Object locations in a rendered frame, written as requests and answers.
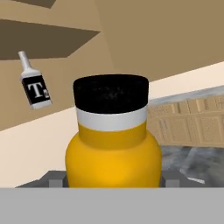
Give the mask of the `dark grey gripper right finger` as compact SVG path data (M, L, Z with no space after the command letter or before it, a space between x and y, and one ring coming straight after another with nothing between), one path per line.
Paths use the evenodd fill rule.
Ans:
M197 181L188 179L180 171L162 171L160 178L160 187L206 187Z

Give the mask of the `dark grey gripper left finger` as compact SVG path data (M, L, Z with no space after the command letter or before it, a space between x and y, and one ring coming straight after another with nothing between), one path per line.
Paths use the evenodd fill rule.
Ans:
M68 187L67 173L65 171L48 171L42 178L21 185L23 188L63 188Z

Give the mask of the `yellow bottle with black cap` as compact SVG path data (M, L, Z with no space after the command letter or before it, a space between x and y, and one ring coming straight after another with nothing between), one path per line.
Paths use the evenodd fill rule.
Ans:
M71 187L158 187L161 150L146 129L149 81L100 74L73 83L78 132L66 149Z

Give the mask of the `beige cabinet run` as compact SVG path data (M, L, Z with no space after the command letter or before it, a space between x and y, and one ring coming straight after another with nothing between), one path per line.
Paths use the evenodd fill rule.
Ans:
M161 145L224 148L224 94L149 106L147 129Z

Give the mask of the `white bottle with black label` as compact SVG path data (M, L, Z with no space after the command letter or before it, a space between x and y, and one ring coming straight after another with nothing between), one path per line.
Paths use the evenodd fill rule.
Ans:
M41 109L51 105L52 100L42 73L39 70L32 68L24 51L19 52L18 56L23 68L20 81L24 87L24 91L31 107L33 109Z

